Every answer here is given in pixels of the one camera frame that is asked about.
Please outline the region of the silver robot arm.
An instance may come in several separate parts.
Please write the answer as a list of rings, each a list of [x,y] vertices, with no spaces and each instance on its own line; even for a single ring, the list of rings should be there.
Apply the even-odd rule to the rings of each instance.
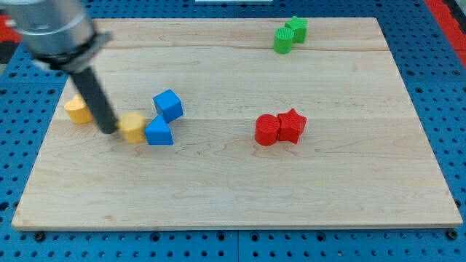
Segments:
[[[77,0],[1,0],[7,25],[17,31],[42,68],[76,74],[112,40]]]

